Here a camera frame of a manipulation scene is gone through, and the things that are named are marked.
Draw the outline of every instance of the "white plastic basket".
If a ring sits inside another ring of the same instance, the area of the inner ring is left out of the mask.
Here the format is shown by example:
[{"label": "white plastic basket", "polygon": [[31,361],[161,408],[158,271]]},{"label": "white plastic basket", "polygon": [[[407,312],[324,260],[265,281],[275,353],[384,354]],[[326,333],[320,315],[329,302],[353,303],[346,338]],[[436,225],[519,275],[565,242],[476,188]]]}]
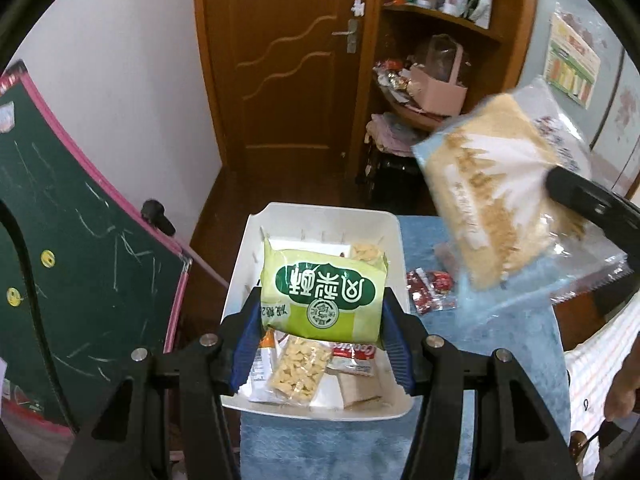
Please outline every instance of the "white plastic basket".
[{"label": "white plastic basket", "polygon": [[[378,245],[385,252],[389,264],[386,286],[393,289],[402,309],[409,312],[400,224],[394,215],[383,211],[273,202],[257,215],[249,216],[226,296],[223,317],[242,308],[249,292],[260,279],[264,261],[260,229],[269,236],[276,250],[297,248],[338,255],[344,247],[353,243]],[[223,396],[222,404],[226,408],[264,415],[337,421],[385,420],[404,415],[411,409],[414,401],[396,384],[386,352],[376,352],[376,365],[383,399],[365,402],[346,410],[265,404],[251,402],[240,395]],[[325,374],[322,377],[321,390],[330,392],[337,387],[334,376]]]}]

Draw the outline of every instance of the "blue towel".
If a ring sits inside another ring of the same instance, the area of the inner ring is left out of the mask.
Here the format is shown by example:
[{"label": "blue towel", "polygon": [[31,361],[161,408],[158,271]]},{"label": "blue towel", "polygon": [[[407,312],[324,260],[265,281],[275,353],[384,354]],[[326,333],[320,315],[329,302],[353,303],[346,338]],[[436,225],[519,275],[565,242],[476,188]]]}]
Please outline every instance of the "blue towel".
[{"label": "blue towel", "polygon": [[[433,245],[447,240],[440,218],[399,217],[407,270],[441,269]],[[546,402],[562,434],[570,428],[569,387],[558,324],[548,295],[492,310],[478,323],[465,321],[473,305],[422,316],[430,333],[437,333],[461,350],[487,354],[510,349]],[[375,422],[327,422],[279,418],[254,413],[241,417],[240,469],[244,480],[397,479],[409,453],[422,399],[406,415]],[[463,427],[456,479],[468,478],[474,393],[465,392]]]}]

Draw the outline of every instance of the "smiley face sticker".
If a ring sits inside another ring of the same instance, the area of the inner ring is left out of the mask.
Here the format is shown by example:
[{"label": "smiley face sticker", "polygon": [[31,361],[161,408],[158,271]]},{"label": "smiley face sticker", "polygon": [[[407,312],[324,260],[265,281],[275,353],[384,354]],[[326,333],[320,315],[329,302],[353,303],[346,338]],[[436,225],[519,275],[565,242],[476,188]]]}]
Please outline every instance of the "smiley face sticker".
[{"label": "smiley face sticker", "polygon": [[17,288],[11,286],[6,292],[6,300],[11,306],[19,306],[22,303],[22,295]]},{"label": "smiley face sticker", "polygon": [[56,257],[51,251],[45,250],[40,255],[40,261],[47,269],[50,269],[56,264]]}]

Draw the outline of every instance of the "human hand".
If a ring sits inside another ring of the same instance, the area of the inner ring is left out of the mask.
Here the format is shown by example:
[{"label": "human hand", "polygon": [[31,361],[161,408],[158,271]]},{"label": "human hand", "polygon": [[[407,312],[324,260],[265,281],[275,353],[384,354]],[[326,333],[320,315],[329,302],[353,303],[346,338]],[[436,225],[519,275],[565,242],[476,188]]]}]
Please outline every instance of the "human hand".
[{"label": "human hand", "polygon": [[604,402],[604,416],[611,421],[627,416],[636,404],[636,390],[640,388],[640,333],[631,347],[631,352],[622,363],[622,368],[613,377],[613,382]]}]

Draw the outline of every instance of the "door handle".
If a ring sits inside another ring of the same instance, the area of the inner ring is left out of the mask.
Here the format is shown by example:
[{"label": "door handle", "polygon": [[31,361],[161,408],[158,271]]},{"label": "door handle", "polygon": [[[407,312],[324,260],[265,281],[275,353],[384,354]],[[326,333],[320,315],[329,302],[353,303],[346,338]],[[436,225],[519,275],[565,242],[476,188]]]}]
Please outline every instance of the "door handle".
[{"label": "door handle", "polygon": [[351,18],[347,23],[347,30],[332,32],[332,36],[347,37],[347,54],[355,54],[358,49],[358,20]]}]

